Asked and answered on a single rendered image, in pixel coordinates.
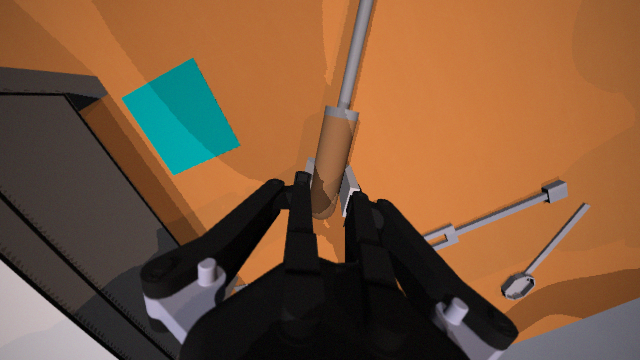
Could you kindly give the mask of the grey flat bar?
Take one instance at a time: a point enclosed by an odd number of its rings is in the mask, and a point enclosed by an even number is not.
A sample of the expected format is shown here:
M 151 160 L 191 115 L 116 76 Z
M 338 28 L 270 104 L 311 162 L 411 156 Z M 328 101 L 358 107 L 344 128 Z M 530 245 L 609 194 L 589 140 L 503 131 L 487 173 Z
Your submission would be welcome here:
M 250 283 L 248 283 L 250 284 Z M 234 289 L 237 292 L 238 290 L 241 290 L 242 288 L 244 288 L 245 286 L 247 286 L 248 284 L 243 284 L 243 285 L 239 285 L 239 286 L 235 286 Z

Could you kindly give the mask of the grey spoon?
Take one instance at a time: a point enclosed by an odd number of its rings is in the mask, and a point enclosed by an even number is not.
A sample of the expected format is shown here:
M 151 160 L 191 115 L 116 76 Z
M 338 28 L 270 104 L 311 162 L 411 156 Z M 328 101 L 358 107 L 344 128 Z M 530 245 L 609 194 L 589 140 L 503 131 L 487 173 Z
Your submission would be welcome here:
M 533 262 L 525 269 L 524 272 L 510 276 L 501 286 L 501 292 L 506 299 L 517 300 L 525 297 L 535 286 L 535 278 L 530 274 L 537 266 L 546 258 L 546 256 L 555 248 L 555 246 L 563 239 L 577 221 L 591 205 L 583 203 Z M 528 279 L 528 280 L 527 280 Z

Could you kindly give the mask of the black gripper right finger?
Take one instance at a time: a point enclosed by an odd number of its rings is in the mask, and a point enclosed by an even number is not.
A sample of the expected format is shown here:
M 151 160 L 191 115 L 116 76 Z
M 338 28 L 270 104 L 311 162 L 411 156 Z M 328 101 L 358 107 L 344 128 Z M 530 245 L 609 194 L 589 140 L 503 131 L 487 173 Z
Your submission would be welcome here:
M 467 285 L 393 203 L 369 200 L 351 165 L 339 198 L 345 263 L 359 263 L 364 327 L 376 346 L 395 351 L 403 344 L 413 325 L 406 297 L 470 360 L 497 360 L 518 337 L 515 324 Z

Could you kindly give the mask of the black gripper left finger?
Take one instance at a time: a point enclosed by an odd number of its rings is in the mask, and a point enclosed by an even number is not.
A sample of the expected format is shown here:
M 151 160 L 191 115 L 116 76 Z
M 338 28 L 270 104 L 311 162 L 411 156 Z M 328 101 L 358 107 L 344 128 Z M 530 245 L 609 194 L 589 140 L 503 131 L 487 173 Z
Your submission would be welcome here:
M 325 308 L 311 185 L 315 158 L 297 171 L 293 185 L 270 179 L 201 237 L 144 265 L 140 279 L 150 327 L 183 344 L 195 322 L 220 304 L 226 287 L 271 227 L 289 210 L 280 324 L 291 337 L 307 338 Z

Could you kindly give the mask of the white box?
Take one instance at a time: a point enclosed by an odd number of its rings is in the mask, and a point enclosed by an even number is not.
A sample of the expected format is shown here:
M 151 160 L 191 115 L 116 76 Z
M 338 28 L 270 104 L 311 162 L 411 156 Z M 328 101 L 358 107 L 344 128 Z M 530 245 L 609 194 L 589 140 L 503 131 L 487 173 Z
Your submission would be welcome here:
M 178 360 L 140 270 L 181 245 L 79 112 L 107 94 L 0 67 L 0 360 Z

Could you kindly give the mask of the teal square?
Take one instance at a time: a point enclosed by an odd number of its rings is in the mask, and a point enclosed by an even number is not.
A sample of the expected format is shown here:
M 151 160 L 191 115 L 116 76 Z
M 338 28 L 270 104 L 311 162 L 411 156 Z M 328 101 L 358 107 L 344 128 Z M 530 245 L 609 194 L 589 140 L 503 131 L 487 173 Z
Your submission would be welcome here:
M 241 146 L 194 58 L 121 99 L 173 175 Z

